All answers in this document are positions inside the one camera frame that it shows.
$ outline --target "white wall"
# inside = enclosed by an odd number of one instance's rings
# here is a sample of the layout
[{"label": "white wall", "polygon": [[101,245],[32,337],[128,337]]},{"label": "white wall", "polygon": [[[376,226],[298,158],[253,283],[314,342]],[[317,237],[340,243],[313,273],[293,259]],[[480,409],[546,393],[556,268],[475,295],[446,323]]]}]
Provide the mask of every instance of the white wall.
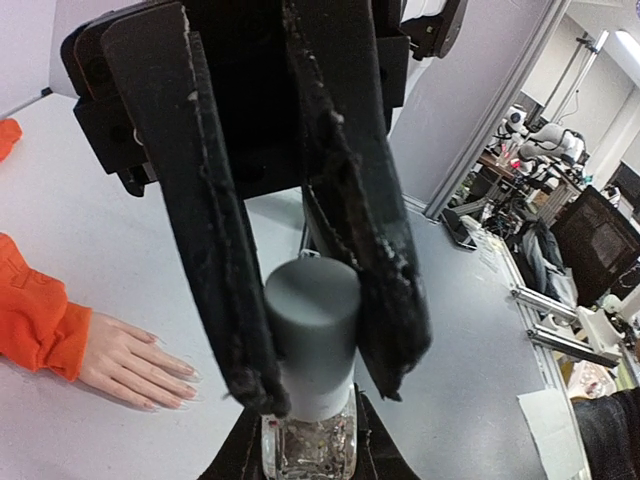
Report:
[{"label": "white wall", "polygon": [[600,145],[592,151],[587,175],[593,175],[593,186],[601,189],[615,172],[620,159],[640,132],[640,89],[635,87],[618,112]]},{"label": "white wall", "polygon": [[[0,0],[0,2],[17,0]],[[51,74],[49,83],[56,93],[75,97],[71,81],[60,59],[60,46],[67,36],[77,27],[110,10],[141,3],[140,0],[58,0],[56,9],[53,41],[49,45],[51,50]]]},{"label": "white wall", "polygon": [[[571,18],[563,18],[522,89],[527,95],[538,103],[545,104],[575,51],[575,38],[581,37],[583,33],[582,27]],[[559,103],[577,77],[586,55],[587,52],[583,51],[574,63],[558,94],[545,110],[545,118],[551,118],[556,112]],[[567,116],[563,124],[582,133],[588,151],[593,153],[633,88],[634,82],[606,52],[602,52],[580,88],[577,112]],[[576,107],[574,97],[565,113],[574,112]]]},{"label": "white wall", "polygon": [[640,134],[636,135],[622,158],[627,165],[640,172]]},{"label": "white wall", "polygon": [[49,86],[56,0],[0,0],[0,118]]},{"label": "white wall", "polygon": [[[636,39],[640,39],[640,22],[634,12],[635,0],[618,0],[625,2],[623,8],[611,8],[607,5],[611,0],[598,3],[601,1],[588,4],[574,0],[568,14],[594,37],[605,28],[610,32],[626,30]],[[633,59],[620,41],[611,37],[605,45],[605,50],[627,75],[640,85],[640,64]]]},{"label": "white wall", "polygon": [[490,128],[482,119],[558,5],[557,0],[469,2],[458,42],[420,79],[391,135],[406,193],[430,205],[448,190],[471,139]]}]

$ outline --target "cable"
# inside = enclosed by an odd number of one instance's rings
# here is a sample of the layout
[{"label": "cable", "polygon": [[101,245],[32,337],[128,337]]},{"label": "cable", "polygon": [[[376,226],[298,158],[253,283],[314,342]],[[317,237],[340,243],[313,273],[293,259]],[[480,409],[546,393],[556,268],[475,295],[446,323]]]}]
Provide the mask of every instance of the cable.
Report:
[{"label": "cable", "polygon": [[578,110],[580,110],[580,90],[576,90],[576,109],[571,112],[571,113],[565,113],[563,116],[561,116],[558,119],[558,125],[562,126],[562,120],[570,117],[571,115],[575,115],[576,113],[578,113]]},{"label": "cable", "polygon": [[625,285],[623,279],[627,276],[632,274],[633,272],[635,272],[636,270],[638,270],[638,268],[640,268],[640,264],[636,263],[633,267],[631,267],[629,270],[627,270],[625,273],[623,273],[620,278],[618,279],[618,283],[620,283],[620,286],[622,288],[634,288],[633,285]]}]

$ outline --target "orange jacket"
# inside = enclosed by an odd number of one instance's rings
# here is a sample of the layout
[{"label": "orange jacket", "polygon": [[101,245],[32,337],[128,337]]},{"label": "orange jacket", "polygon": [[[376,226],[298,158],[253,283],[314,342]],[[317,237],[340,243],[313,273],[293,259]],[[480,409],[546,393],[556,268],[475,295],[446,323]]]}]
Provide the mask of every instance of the orange jacket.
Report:
[{"label": "orange jacket", "polygon": [[22,137],[20,125],[13,118],[0,120],[0,162],[7,158],[13,145]]},{"label": "orange jacket", "polygon": [[62,282],[29,268],[13,240],[0,233],[0,354],[73,381],[90,316],[90,309],[68,301]]}]

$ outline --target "glass jar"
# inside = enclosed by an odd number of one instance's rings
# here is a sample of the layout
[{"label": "glass jar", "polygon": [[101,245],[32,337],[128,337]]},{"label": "glass jar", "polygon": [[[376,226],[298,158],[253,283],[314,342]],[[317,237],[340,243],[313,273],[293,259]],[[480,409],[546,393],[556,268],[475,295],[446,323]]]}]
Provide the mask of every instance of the glass jar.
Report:
[{"label": "glass jar", "polygon": [[262,467],[269,480],[342,480],[356,471],[356,393],[342,411],[319,422],[262,418]]},{"label": "glass jar", "polygon": [[269,480],[349,480],[357,447],[357,274],[336,260],[300,258],[269,277],[265,303],[291,412],[262,419],[264,474]]}]

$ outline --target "white table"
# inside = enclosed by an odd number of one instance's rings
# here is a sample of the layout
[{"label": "white table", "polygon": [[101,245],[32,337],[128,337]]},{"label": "white table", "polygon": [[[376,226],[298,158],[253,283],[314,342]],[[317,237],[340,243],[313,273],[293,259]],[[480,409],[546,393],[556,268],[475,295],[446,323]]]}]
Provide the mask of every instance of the white table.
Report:
[{"label": "white table", "polygon": [[[156,332],[188,357],[205,400],[142,413],[0,359],[0,480],[195,480],[240,407],[222,400],[158,186],[136,199],[106,176],[72,106],[52,96],[16,116],[25,138],[0,164],[0,231],[34,267],[64,279],[73,300]],[[249,210],[267,274],[297,253],[300,196],[255,199]],[[529,342],[499,269],[480,251],[454,248],[422,215],[409,220],[435,341],[405,379],[402,404],[379,399],[361,361],[358,383],[420,478],[544,478],[516,397],[561,385],[557,365]]]},{"label": "white table", "polygon": [[[24,138],[0,164],[0,231],[70,298],[158,334],[204,380],[188,411],[144,413],[0,358],[1,480],[194,480],[241,408],[213,359],[157,184],[129,196],[51,95],[15,115]],[[295,257],[298,192],[249,202],[263,275]]]}]

